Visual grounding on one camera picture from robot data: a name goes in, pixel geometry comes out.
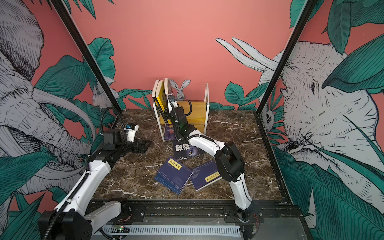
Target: rabbit cutout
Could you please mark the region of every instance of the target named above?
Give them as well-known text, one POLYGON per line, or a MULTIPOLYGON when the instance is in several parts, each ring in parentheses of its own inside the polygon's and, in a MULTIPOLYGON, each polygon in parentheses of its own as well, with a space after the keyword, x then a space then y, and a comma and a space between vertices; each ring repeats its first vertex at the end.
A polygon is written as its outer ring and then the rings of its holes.
POLYGON ((172 79, 169 79, 170 81, 170 84, 171 86, 176 89, 177 91, 177 95, 176 95, 176 98, 177 100, 181 100, 181 101, 184 101, 184 98, 185 98, 185 95, 183 93, 183 89, 188 86, 188 84, 191 83, 191 80, 190 79, 187 79, 183 82, 183 84, 181 84, 181 87, 179 88, 179 86, 177 85, 177 83, 175 81, 173 81, 172 79))

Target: yellow label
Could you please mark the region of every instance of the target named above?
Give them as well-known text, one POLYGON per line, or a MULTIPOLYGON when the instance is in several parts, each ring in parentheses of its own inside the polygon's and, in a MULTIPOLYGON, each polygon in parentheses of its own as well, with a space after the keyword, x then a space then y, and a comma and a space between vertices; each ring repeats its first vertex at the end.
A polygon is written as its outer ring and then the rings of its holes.
POLYGON ((206 178, 205 178, 205 181, 206 181, 206 182, 209 182, 209 181, 215 179, 215 178, 218 177, 218 176, 220 176, 220 174, 219 174, 218 172, 215 172, 214 174, 209 175, 208 177, 206 177, 206 178))
POLYGON ((168 163, 169 163, 170 165, 174 166, 177 170, 180 170, 180 168, 181 168, 181 165, 178 164, 177 162, 173 161, 172 158, 168 161, 168 163))

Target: book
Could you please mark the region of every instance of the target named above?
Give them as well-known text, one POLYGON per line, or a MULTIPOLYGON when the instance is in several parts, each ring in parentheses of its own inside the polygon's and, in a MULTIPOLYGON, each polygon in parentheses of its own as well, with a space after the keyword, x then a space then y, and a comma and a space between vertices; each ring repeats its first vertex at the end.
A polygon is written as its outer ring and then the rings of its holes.
POLYGON ((193 171, 173 157, 169 157, 160 167, 155 180, 176 194, 180 194, 193 171))
POLYGON ((222 179, 215 161, 204 163, 193 169, 193 174, 190 178, 196 191, 222 179))
POLYGON ((156 91, 157 91, 157 86, 158 85, 159 85, 159 80, 156 80, 155 81, 155 85, 153 87, 153 91, 152 91, 152 98, 153 98, 153 101, 154 101, 154 103, 156 105, 156 109, 160 112, 161 116, 164 119, 164 122, 165 123, 169 123, 169 121, 165 117, 163 109, 160 107, 160 103, 159 103, 158 99, 156 98, 156 91))
POLYGON ((156 88, 155 97, 163 110, 165 112, 168 109, 167 96, 164 90, 164 80, 159 80, 156 88))
POLYGON ((177 140, 172 141, 172 148, 173 157, 177 159, 186 159, 205 153, 205 151, 198 147, 189 145, 188 143, 179 143, 177 140))
POLYGON ((166 95, 173 94, 173 88, 170 84, 169 78, 164 78, 164 91, 166 95))
POLYGON ((172 124, 166 124, 164 128, 164 139, 165 140, 176 140, 175 129, 172 124))

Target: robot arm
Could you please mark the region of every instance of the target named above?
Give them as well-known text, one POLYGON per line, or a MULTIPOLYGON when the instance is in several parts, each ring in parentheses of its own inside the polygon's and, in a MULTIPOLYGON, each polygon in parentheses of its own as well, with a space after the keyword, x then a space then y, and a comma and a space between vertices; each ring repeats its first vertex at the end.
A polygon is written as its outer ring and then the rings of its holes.
POLYGON ((173 94, 169 94, 167 98, 170 119, 177 140, 179 142, 188 142, 215 158, 219 174, 231 186, 236 206, 246 210, 250 206, 252 199, 245 184, 245 162, 236 145, 233 142, 219 142, 202 134, 187 121, 187 116, 192 112, 192 104, 189 102, 190 112, 185 114, 183 107, 177 105, 173 94))

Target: brown marble surface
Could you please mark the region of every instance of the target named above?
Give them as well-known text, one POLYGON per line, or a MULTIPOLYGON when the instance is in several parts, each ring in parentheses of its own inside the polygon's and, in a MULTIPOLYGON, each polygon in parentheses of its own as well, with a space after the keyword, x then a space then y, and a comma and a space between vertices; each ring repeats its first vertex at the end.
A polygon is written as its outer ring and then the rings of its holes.
MULTIPOLYGON (((152 140, 145 154, 129 153, 122 157, 104 178, 94 194, 95 199, 125 197, 129 199, 232 199, 229 183, 223 179, 195 191, 189 180, 180 195, 153 178, 157 170, 173 155, 172 141, 162 142, 153 110, 128 109, 124 122, 139 125, 137 139, 152 140)), ((207 135, 222 142, 233 141, 242 154, 245 182, 252 199, 280 200, 281 195, 266 153, 255 117, 251 111, 210 111, 207 135)), ((209 154, 181 160, 193 169, 213 160, 209 154)))

